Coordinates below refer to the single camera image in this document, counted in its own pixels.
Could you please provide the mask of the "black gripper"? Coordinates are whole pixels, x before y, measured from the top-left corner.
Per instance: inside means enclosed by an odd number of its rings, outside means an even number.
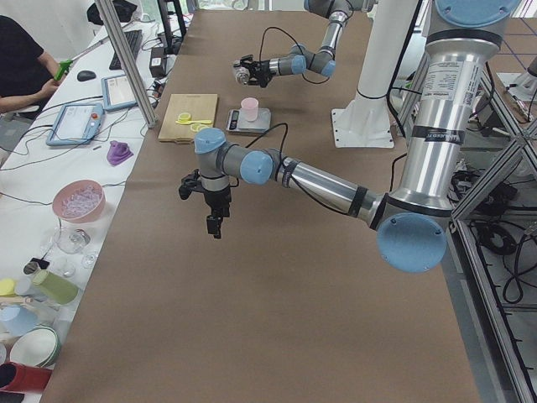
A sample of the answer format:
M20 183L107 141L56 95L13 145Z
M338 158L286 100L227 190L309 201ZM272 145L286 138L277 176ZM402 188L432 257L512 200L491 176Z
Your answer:
M215 239L222 237L222 219L230 217L232 192L229 178L220 175L217 178L207 178L198 169L181 179L179 195L187 200L192 192L201 193L206 204L211 208L211 215L206 217L207 232Z
M265 88L270 83L271 70L268 60L256 61L253 59L253 55L245 55L232 63L233 75L234 69L239 66L247 68L250 72L248 86L260 86L261 88Z

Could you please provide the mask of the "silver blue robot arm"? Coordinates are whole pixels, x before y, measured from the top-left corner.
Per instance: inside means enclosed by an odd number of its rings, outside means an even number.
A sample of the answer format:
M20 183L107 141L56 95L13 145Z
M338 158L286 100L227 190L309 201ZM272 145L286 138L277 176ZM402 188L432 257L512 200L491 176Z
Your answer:
M294 42L286 56L255 60L252 55L245 55L232 64L236 81L265 88L275 76L303 76L307 71L330 78L336 69L336 47L347 21L356 11L371 8L366 1L305 1L306 11L328 20L321 47L312 52Z
M362 219L377 233L383 259L419 273L439 264L451 215L447 193L482 70L500 49L515 1L436 1L425 51L430 63L399 186L378 195L275 149L254 150L227 141L217 128L194 140L198 169L179 194L204 196L207 230L221 237L232 200L231 178L254 185L277 181L303 191L323 207Z

